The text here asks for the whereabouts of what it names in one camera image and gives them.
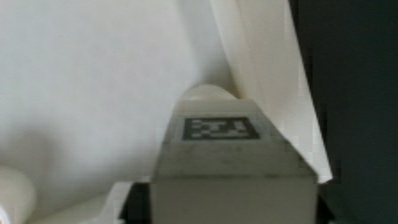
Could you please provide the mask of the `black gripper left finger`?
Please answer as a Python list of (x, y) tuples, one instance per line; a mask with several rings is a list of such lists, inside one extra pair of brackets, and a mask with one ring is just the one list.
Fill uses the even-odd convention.
[(152, 224), (148, 182), (114, 184), (100, 214), (100, 224)]

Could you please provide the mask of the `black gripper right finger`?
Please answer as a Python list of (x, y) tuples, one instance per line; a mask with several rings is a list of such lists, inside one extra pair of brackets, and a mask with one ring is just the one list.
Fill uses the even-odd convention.
[(317, 224), (333, 224), (335, 214), (326, 202), (324, 195), (319, 195), (317, 201)]

